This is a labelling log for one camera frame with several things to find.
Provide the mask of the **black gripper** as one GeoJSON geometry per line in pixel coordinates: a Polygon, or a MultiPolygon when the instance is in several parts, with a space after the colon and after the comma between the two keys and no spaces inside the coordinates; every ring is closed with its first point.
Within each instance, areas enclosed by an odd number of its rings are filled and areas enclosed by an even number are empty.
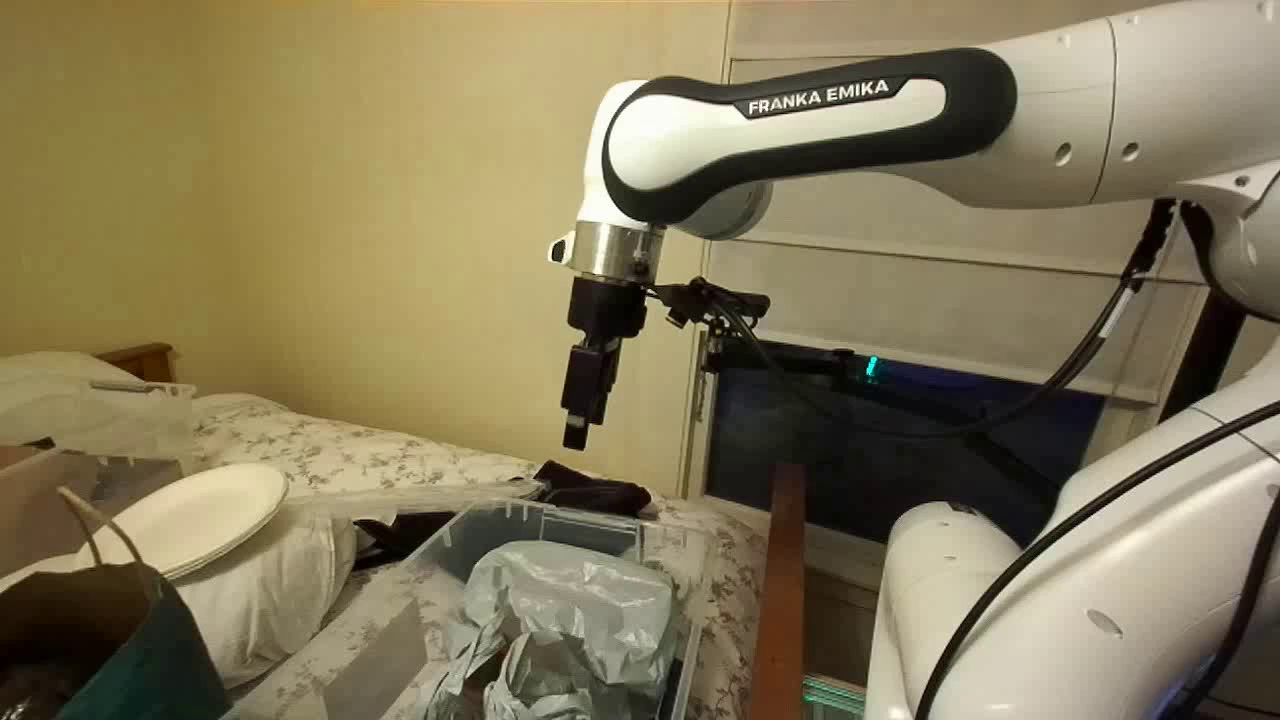
{"type": "Polygon", "coordinates": [[[566,325],[580,330],[580,339],[566,350],[566,375],[559,390],[559,407],[566,410],[562,448],[585,450],[587,426],[604,418],[618,345],[644,329],[644,288],[576,275],[566,325]]]}

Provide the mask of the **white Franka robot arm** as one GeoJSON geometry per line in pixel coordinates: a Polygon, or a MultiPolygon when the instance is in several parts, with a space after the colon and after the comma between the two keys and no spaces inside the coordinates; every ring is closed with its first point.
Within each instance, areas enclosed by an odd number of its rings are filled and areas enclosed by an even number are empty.
{"type": "MultiPolygon", "coordinates": [[[[1168,0],[747,85],[610,85],[553,242],[580,330],[562,439],[604,418],[670,229],[724,239],[767,185],[851,167],[975,209],[1147,200],[1216,295],[1277,321],[1277,0],[1168,0]]],[[[1191,720],[1280,613],[1277,521],[1277,360],[1084,463],[1026,543],[916,502],[885,548],[865,720],[1191,720]]]]}

